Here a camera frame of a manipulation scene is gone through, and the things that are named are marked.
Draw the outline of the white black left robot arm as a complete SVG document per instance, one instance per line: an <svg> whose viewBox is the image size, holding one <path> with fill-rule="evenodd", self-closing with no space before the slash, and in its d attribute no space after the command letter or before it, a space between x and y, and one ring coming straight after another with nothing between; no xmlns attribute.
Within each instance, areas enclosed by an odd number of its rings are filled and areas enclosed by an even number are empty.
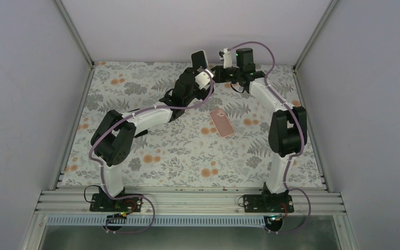
<svg viewBox="0 0 400 250"><path fill-rule="evenodd" d="M89 159L97 162L101 171L99 189L105 193L103 203L112 211L124 204L121 173L117 165L129 155L132 142L151 127L170 123L186 110L199 108L214 91L214 74L209 69L187 68L170 89L154 105L125 114L110 110L91 139Z"/></svg>

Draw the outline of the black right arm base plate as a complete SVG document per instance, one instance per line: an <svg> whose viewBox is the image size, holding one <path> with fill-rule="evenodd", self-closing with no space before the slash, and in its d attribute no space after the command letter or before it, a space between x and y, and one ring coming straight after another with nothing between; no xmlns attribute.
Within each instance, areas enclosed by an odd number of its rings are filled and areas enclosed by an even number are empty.
<svg viewBox="0 0 400 250"><path fill-rule="evenodd" d="M295 210L291 195L267 197L261 194L246 194L242 198L246 213L293 213Z"/></svg>

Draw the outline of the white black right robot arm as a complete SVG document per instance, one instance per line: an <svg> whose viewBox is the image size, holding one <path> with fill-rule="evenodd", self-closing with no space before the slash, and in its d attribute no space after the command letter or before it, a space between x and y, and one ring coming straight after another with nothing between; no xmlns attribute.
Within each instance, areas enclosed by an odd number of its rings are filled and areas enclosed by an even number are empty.
<svg viewBox="0 0 400 250"><path fill-rule="evenodd" d="M239 48L235 55L236 66L233 66L231 49L224 48L219 52L223 64L213 67L214 81L237 83L243 92L256 98L272 113L267 141L277 154L261 193L243 195L245 212L293 212L286 177L292 158L300 155L307 143L306 109L287 103L268 83L268 75L256 69L251 48Z"/></svg>

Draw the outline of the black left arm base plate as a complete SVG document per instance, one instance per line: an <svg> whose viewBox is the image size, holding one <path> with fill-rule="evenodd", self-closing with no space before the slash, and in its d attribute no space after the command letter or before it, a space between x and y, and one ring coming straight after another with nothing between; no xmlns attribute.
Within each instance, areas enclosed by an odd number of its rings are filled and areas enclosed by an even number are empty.
<svg viewBox="0 0 400 250"><path fill-rule="evenodd" d="M140 212L143 200L141 197L110 199L105 193L93 194L89 210L91 212L130 213Z"/></svg>

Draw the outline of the pink phone case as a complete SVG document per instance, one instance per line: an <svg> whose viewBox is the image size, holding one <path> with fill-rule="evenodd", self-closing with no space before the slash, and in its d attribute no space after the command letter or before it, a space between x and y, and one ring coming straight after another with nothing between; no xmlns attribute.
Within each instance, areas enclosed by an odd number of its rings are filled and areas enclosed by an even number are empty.
<svg viewBox="0 0 400 250"><path fill-rule="evenodd" d="M235 133L235 130L223 109L219 108L213 110L209 115L220 137L226 138Z"/></svg>

